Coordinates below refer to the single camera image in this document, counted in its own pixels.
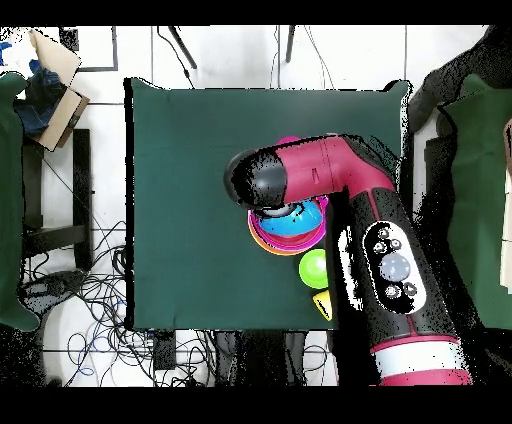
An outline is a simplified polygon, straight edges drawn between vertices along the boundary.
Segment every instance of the dark green table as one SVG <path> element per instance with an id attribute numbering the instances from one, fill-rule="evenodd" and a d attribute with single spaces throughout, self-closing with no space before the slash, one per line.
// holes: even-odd
<path id="1" fill-rule="evenodd" d="M 400 155 L 408 84 L 385 92 L 161 90 L 133 79 L 134 326 L 328 329 L 293 258 L 252 240 L 229 160 L 285 136 L 353 133 Z"/>

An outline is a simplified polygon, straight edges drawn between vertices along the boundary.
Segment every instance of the silver button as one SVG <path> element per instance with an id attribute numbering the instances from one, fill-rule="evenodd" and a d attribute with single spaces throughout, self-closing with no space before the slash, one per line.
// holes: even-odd
<path id="1" fill-rule="evenodd" d="M 386 253 L 386 250 L 386 245 L 380 241 L 375 246 L 373 246 L 373 251 L 375 253 Z"/>
<path id="2" fill-rule="evenodd" d="M 381 228 L 379 230 L 379 238 L 381 240 L 387 239 L 389 237 L 389 231 L 387 228 Z"/>
<path id="3" fill-rule="evenodd" d="M 404 292 L 407 296 L 413 297 L 414 295 L 416 295 L 416 293 L 418 293 L 418 289 L 413 283 L 407 282 L 404 283 Z"/>
<path id="4" fill-rule="evenodd" d="M 391 240 L 391 247 L 395 250 L 398 250 L 402 247 L 402 243 L 399 240 L 393 239 Z"/>
<path id="5" fill-rule="evenodd" d="M 393 283 L 405 280 L 411 273 L 411 265 L 399 253 L 384 256 L 379 265 L 380 276 Z"/>
<path id="6" fill-rule="evenodd" d="M 390 285 L 386 287 L 386 290 L 384 291 L 386 296 L 390 299 L 396 299 L 397 297 L 400 297 L 400 287 L 395 285 Z"/>

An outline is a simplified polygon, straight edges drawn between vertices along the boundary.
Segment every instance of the cardboard box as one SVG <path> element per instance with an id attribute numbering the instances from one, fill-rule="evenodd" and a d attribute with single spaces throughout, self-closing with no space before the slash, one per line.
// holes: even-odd
<path id="1" fill-rule="evenodd" d="M 48 128 L 42 134 L 31 137 L 48 150 L 53 151 L 55 147 L 64 146 L 89 103 L 87 97 L 69 88 L 81 60 L 75 53 L 37 30 L 30 32 L 30 41 L 36 49 L 41 65 L 55 72 L 59 76 L 60 82 L 67 87 L 50 119 Z"/>

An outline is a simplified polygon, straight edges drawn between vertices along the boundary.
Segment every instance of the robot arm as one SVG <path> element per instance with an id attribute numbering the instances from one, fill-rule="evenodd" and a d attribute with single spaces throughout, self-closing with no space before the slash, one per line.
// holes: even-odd
<path id="1" fill-rule="evenodd" d="M 243 152 L 224 180 L 230 197 L 250 209 L 348 190 L 356 277 L 381 384 L 470 384 L 453 323 L 392 181 L 362 140 L 346 135 Z"/>

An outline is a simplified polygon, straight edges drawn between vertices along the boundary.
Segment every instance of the table leg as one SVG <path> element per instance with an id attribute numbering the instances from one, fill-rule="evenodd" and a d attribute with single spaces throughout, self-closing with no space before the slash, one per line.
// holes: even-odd
<path id="1" fill-rule="evenodd" d="M 293 37 L 295 35 L 295 27 L 297 25 L 289 25 L 288 28 L 288 45 L 286 46 L 286 63 L 292 60 Z"/>
<path id="2" fill-rule="evenodd" d="M 183 52 L 183 54 L 187 58 L 188 63 L 190 63 L 190 66 L 192 67 L 192 69 L 197 69 L 196 62 L 194 62 L 194 59 L 192 58 L 192 55 L 190 54 L 190 52 L 185 47 L 185 44 L 183 43 L 183 40 L 181 39 L 181 37 L 178 34 L 178 31 L 176 31 L 176 27 L 169 26 L 167 28 L 169 28 L 169 31 L 171 31 L 171 34 L 174 37 L 174 40 L 176 40 L 176 43 L 178 43 L 178 46 L 180 46 L 181 51 Z"/>

